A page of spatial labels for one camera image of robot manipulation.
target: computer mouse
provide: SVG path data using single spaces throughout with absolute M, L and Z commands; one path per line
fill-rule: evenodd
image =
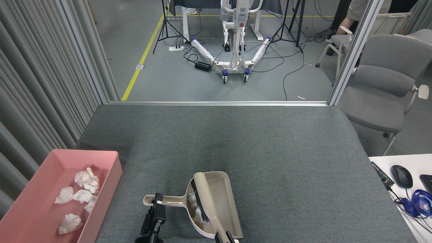
M 394 182 L 402 188 L 413 187 L 413 177 L 411 173 L 400 165 L 393 165 L 391 167 L 391 174 L 393 175 Z

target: dustpan handle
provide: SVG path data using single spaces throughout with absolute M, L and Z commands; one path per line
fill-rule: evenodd
M 146 195 L 143 198 L 143 204 L 145 206 L 153 206 L 153 200 L 155 199 L 154 195 Z M 167 207 L 183 207 L 186 208 L 186 196 L 163 196 L 162 205 Z
M 230 242 L 227 237 L 225 230 L 222 227 L 222 224 L 219 221 L 219 217 L 217 215 L 215 202 L 213 200 L 212 193 L 210 192 L 209 184 L 207 183 L 206 175 L 202 172 L 197 172 L 194 174 L 194 181 L 197 187 L 197 192 L 201 200 L 201 204 L 204 209 L 204 213 L 210 220 L 210 223 L 213 226 L 213 229 L 218 233 L 221 237 L 222 242 Z

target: white desk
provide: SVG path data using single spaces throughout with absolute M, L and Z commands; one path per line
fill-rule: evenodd
M 413 187 L 408 189 L 408 195 L 410 197 L 416 189 L 425 190 L 419 176 L 421 174 L 432 175 L 432 154 L 381 156 L 369 157 L 369 159 L 373 161 L 384 173 L 391 177 L 392 180 L 394 180 L 394 178 L 390 172 L 390 168 L 393 165 L 405 167 L 413 177 Z M 391 188 L 398 196 L 402 198 L 407 197 L 405 189 L 399 187 L 396 183 Z M 407 216 L 399 207 L 398 209 L 418 242 L 432 242 L 431 233 L 427 232 L 414 222 L 414 219 Z M 432 227 L 432 217 L 428 217 L 425 220 Z

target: table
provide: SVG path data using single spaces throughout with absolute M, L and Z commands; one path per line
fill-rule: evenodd
M 380 169 L 393 179 L 390 168 L 393 165 L 400 165 L 405 167 L 413 177 L 413 187 L 408 189 L 408 195 L 411 197 L 416 189 L 425 190 L 419 176 L 421 174 L 432 175 L 432 154 L 414 154 L 414 155 L 396 155 L 396 156 L 380 156 L 369 157 Z M 405 189 L 397 186 L 396 184 L 391 189 L 400 197 L 407 197 Z M 432 242 L 432 235 L 419 226 L 415 220 L 407 216 L 402 210 L 396 206 L 403 216 L 403 219 L 410 227 L 413 235 L 418 242 Z M 429 217 L 425 219 L 426 222 L 432 226 L 432 219 Z
M 256 9 L 258 7 L 259 0 L 255 0 L 254 4 L 252 5 L 251 9 Z M 186 14 L 186 8 L 197 8 L 197 9 L 220 9 L 220 0 L 171 0 L 169 11 L 174 16 L 175 13 L 175 6 L 182 6 L 182 16 L 183 16 L 183 36 L 189 41 L 189 27 L 187 23 L 187 14 Z M 262 10 L 267 10 L 273 13 L 282 14 L 282 7 L 280 5 L 280 0 L 264 0 L 263 4 L 261 6 Z M 255 24 L 250 24 L 251 28 L 256 35 L 257 39 L 259 41 L 264 40 L 263 36 L 259 32 L 259 26 L 260 26 L 260 16 L 261 16 L 261 10 L 256 12 L 255 16 Z
M 240 242 L 415 241 L 336 106 L 104 105 L 76 149 L 117 150 L 123 167 L 96 243 L 133 242 L 145 195 L 183 195 L 195 172 L 218 170 L 231 180 Z M 164 242 L 214 242 L 184 209 L 166 217 Z

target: dustpan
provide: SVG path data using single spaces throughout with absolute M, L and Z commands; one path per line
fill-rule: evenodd
M 192 208 L 188 195 L 194 192 L 192 184 L 195 183 L 202 208 L 209 218 L 207 224 L 195 222 L 195 208 Z M 155 195 L 146 195 L 143 203 L 153 206 Z M 234 196 L 228 175 L 223 171 L 197 172 L 190 180 L 184 196 L 163 196 L 162 204 L 167 207 L 183 207 L 186 209 L 193 227 L 201 235 L 214 239 L 216 233 L 223 242 L 230 242 L 227 231 L 233 239 L 243 238 L 243 233 L 235 207 Z

